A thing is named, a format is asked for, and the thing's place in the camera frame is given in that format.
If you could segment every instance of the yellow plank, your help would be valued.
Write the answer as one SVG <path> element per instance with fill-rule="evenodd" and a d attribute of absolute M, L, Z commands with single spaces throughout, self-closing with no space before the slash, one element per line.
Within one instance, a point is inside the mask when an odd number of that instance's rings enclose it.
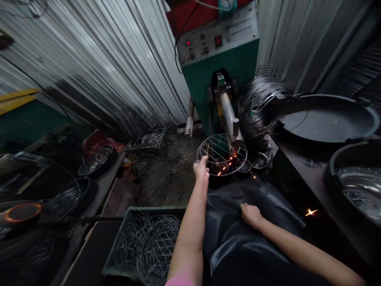
<path fill-rule="evenodd" d="M 5 102 L 0 102 L 0 116 L 7 113 L 17 107 L 20 107 L 28 102 L 35 100 L 36 98 L 32 95 L 27 95 L 18 99 L 11 99 Z"/>
<path fill-rule="evenodd" d="M 40 91 L 39 89 L 26 89 L 26 90 L 18 91 L 15 93 L 8 93 L 6 95 L 0 95 L 0 101 L 14 99 L 14 98 L 21 97 L 24 95 L 33 95 L 39 91 Z"/>

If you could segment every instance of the pink sleeve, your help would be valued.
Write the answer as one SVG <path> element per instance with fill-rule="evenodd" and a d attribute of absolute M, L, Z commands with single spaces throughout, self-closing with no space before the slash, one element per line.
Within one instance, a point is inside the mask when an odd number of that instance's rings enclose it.
<path fill-rule="evenodd" d="M 193 283 L 189 278 L 181 275 L 173 277 L 165 286 L 193 286 Z"/>

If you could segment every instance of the corrugated metal wall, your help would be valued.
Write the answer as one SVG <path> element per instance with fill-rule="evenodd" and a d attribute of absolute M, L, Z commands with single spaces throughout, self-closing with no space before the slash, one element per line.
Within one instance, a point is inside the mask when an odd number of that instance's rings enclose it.
<path fill-rule="evenodd" d="M 130 106 L 164 124 L 185 121 L 189 90 L 173 55 L 161 0 L 49 0 L 44 15 L 0 12 L 15 43 L 6 56 L 79 119 L 118 129 L 114 113 Z M 260 2 L 259 65 L 276 66 L 295 93 L 314 92 L 361 25 L 372 0 Z M 30 15 L 25 5 L 1 9 Z M 0 58 L 0 93 L 36 85 Z M 41 98 L 60 110 L 56 102 Z"/>
<path fill-rule="evenodd" d="M 3 56 L 87 121 L 117 128 L 114 112 L 130 106 L 164 124 L 184 122 L 190 94 L 161 1 L 47 4 L 37 19 L 0 12 L 0 27 L 15 39 Z M 1 1 L 1 9 L 30 16 L 25 5 Z M 0 77 L 0 93 L 37 87 L 3 59 Z"/>
<path fill-rule="evenodd" d="M 259 65 L 275 66 L 294 93 L 315 92 L 371 8 L 372 0 L 260 1 Z"/>
<path fill-rule="evenodd" d="M 381 35 L 339 74 L 327 93 L 366 98 L 381 116 Z M 381 127 L 376 133 L 381 135 Z"/>

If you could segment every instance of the green crate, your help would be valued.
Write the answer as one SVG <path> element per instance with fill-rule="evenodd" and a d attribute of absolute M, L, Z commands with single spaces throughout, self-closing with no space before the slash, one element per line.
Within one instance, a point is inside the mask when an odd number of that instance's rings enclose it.
<path fill-rule="evenodd" d="M 158 215 L 159 214 L 160 215 L 161 214 L 162 215 L 163 214 L 164 215 L 170 214 L 170 215 L 177 216 L 180 220 L 182 220 L 186 208 L 187 208 L 186 206 L 178 206 L 178 207 L 129 207 L 127 212 L 126 212 L 126 215 L 123 219 L 123 222 L 119 228 L 119 232 L 123 231 L 129 224 L 134 222 L 134 219 L 135 219 L 137 213 L 146 212 L 150 216 L 154 216 L 157 214 Z M 133 280 L 137 280 L 139 277 L 138 277 L 135 269 L 126 268 L 124 270 L 121 270 L 121 269 L 117 269 L 115 267 L 113 253 L 114 253 L 114 248 L 117 245 L 117 239 L 118 239 L 118 235 L 115 237 L 111 251 L 110 251 L 110 253 L 107 257 L 107 261 L 103 267 L 102 274 L 103 275 L 123 276 L 123 277 L 131 278 Z"/>

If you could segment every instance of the red switch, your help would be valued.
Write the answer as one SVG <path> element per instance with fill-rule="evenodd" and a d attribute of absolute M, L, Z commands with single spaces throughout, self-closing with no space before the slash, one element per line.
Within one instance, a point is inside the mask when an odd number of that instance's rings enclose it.
<path fill-rule="evenodd" d="M 216 45 L 216 48 L 222 47 L 222 38 L 221 35 L 218 35 L 214 37 L 214 43 Z"/>

